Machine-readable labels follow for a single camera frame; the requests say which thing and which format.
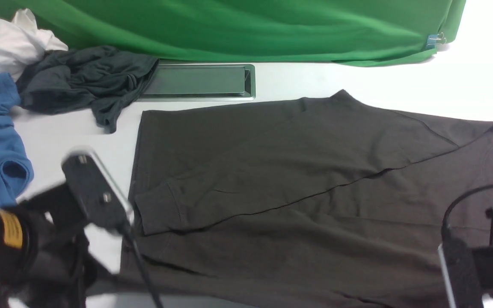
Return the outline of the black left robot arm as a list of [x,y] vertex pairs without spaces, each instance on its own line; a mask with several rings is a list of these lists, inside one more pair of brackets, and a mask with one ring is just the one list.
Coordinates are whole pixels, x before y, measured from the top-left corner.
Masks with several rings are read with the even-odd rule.
[[87,220],[66,184],[0,208],[0,308],[84,308],[116,291],[116,278],[89,252]]

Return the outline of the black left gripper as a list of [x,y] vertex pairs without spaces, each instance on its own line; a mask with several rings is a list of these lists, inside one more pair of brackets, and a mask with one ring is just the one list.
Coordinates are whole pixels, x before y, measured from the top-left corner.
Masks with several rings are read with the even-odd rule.
[[16,297],[29,308],[84,308],[118,292],[118,279],[90,252],[73,195],[62,183],[17,207],[29,228],[30,264]]

